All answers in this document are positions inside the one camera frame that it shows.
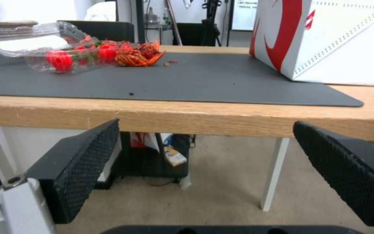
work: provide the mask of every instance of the gray desk mat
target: gray desk mat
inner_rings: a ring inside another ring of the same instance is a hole
[[[165,67],[164,62],[177,60]],[[296,83],[248,55],[167,53],[154,67],[106,67],[74,74],[0,57],[0,95],[359,107],[324,84]]]

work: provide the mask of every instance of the black chair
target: black chair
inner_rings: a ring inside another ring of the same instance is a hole
[[[199,23],[177,23],[177,27],[183,46],[215,46],[220,35],[216,25],[212,28]],[[172,44],[178,45],[175,36]]]
[[[135,42],[134,25],[128,22],[59,20],[75,25],[79,30],[99,40]]]

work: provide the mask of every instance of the bottle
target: bottle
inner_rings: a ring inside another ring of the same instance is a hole
[[[168,16],[168,8],[164,8],[164,16],[162,17],[162,19],[164,20],[164,24],[165,25],[170,25],[171,24],[171,21],[169,19],[169,16]]]
[[[150,6],[150,8],[148,9],[147,19],[148,19],[149,24],[156,24],[157,23],[157,16],[154,14],[152,6]]]

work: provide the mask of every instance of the cable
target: cable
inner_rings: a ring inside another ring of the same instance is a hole
[[[223,28],[221,30],[221,44],[223,46],[223,37],[224,37],[224,23],[226,22],[226,13],[227,13],[227,7],[229,5],[226,3],[226,9],[224,10],[224,16],[223,16]]]
[[[148,181],[145,179],[145,176],[143,176],[142,179],[144,180],[144,182],[145,182],[147,185],[150,185],[150,186],[153,186],[153,187],[162,187],[162,186],[165,186],[165,185],[172,184],[172,183],[174,183],[174,182],[176,181],[175,179],[171,179],[170,181],[165,182],[165,183],[163,183],[163,184],[153,184],[153,183],[148,182]]]
[[[148,39],[148,11],[150,10],[150,3],[151,3],[151,0],[148,0],[148,4],[147,4],[147,22],[145,23],[145,38],[147,39],[147,42],[150,42],[150,40]]]
[[[142,144],[145,145],[145,132],[143,133],[143,139],[142,139]],[[165,182],[163,184],[153,184],[153,183],[150,183],[148,182],[146,179],[145,179],[145,176],[144,176],[144,171],[145,171],[145,157],[146,155],[144,154],[143,158],[142,158],[142,168],[141,168],[141,175],[142,175],[142,180],[147,184],[147,185],[150,185],[150,186],[153,186],[153,187],[162,187],[162,186],[165,186],[165,185],[169,185],[171,183],[174,183],[176,180],[175,179],[171,179],[169,180],[168,182]]]

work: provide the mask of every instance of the office chair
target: office chair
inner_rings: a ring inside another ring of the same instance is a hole
[[[60,20],[99,40],[135,42],[134,25],[128,22]]]

